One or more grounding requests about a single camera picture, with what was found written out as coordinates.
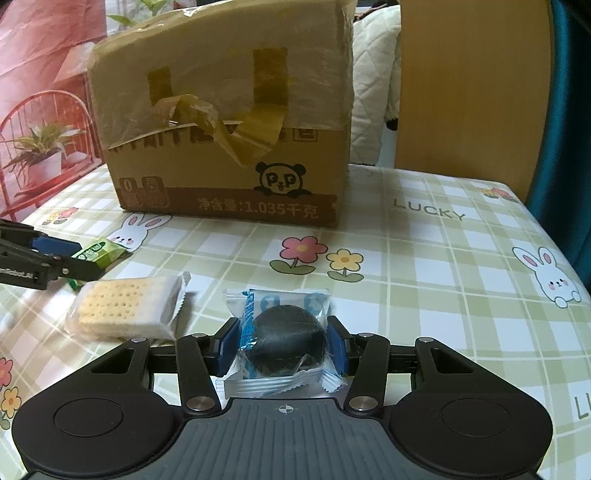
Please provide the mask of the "cracker sandwich packet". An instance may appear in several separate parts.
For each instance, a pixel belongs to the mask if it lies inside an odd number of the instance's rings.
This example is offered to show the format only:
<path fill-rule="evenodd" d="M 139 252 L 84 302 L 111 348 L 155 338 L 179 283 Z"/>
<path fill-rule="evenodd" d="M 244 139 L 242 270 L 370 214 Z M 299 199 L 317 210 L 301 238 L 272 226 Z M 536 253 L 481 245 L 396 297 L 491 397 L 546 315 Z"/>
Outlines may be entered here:
<path fill-rule="evenodd" d="M 99 280 L 85 284 L 65 318 L 70 334 L 174 340 L 191 275 Z"/>

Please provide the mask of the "red printed backdrop cloth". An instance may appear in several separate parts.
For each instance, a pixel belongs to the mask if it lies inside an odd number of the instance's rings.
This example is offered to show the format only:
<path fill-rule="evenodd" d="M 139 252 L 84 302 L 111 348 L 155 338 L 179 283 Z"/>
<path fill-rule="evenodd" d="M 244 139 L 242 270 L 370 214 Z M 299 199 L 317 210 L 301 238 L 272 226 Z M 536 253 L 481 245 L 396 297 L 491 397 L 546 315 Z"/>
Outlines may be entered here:
<path fill-rule="evenodd" d="M 25 219 L 103 162 L 86 64 L 101 40 L 185 1 L 1 4 L 1 216 Z"/>

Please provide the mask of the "black cookie blue packet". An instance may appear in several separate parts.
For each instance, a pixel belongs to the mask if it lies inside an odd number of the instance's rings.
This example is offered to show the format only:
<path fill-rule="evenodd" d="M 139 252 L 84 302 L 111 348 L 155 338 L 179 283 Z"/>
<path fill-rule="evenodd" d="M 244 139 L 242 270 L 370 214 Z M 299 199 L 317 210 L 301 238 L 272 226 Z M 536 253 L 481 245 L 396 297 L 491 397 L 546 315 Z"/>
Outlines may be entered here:
<path fill-rule="evenodd" d="M 329 351 L 328 290 L 224 292 L 238 318 L 238 351 L 216 381 L 224 397 L 262 398 L 300 388 L 332 394 L 346 385 Z"/>

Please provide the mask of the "white quilted blanket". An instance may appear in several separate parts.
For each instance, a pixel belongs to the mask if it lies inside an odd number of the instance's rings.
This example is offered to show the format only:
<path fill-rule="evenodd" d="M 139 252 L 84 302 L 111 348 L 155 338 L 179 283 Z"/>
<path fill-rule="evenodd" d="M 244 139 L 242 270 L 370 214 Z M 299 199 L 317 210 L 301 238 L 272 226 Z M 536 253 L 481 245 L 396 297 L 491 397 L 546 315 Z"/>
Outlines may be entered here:
<path fill-rule="evenodd" d="M 382 132 L 400 117 L 402 7 L 380 5 L 353 22 L 353 164 L 377 164 Z"/>

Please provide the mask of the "small green snack packet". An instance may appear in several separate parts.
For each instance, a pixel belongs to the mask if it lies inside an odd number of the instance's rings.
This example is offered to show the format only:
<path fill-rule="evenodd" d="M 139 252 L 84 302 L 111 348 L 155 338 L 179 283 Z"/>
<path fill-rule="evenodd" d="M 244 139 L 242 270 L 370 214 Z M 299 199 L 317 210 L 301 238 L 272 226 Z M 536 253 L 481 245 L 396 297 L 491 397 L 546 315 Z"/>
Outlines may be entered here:
<path fill-rule="evenodd" d="M 112 264 L 128 254 L 123 246 L 100 238 L 72 255 L 77 261 L 74 273 L 70 273 L 68 284 L 79 290 L 85 283 L 99 280 Z"/>

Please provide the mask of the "cardboard box with plastic liner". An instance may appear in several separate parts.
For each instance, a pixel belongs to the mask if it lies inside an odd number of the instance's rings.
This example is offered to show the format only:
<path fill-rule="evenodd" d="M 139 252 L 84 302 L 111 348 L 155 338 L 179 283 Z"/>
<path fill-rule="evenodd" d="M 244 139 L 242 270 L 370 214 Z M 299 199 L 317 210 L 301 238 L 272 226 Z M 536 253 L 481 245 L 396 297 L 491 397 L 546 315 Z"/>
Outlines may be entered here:
<path fill-rule="evenodd" d="M 218 1 L 96 45 L 89 95 L 120 206 L 337 224 L 355 9 L 352 1 Z"/>

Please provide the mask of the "plaid bunny tablecloth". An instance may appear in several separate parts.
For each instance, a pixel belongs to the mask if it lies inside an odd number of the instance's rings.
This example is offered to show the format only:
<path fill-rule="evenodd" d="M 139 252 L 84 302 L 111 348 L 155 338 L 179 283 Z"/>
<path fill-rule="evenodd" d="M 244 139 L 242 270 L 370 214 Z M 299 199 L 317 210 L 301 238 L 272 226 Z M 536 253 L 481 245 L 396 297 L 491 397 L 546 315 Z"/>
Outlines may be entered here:
<path fill-rule="evenodd" d="M 590 296 L 583 284 L 565 299 L 541 286 L 536 260 L 575 271 L 504 185 L 354 166 L 341 222 L 327 230 L 134 215 L 99 168 L 19 219 L 80 243 L 135 226 L 139 246 L 111 276 L 189 272 L 184 332 L 215 332 L 225 292 L 254 287 L 329 290 L 353 332 L 437 338 L 547 408 L 543 477 L 590 475 Z"/>

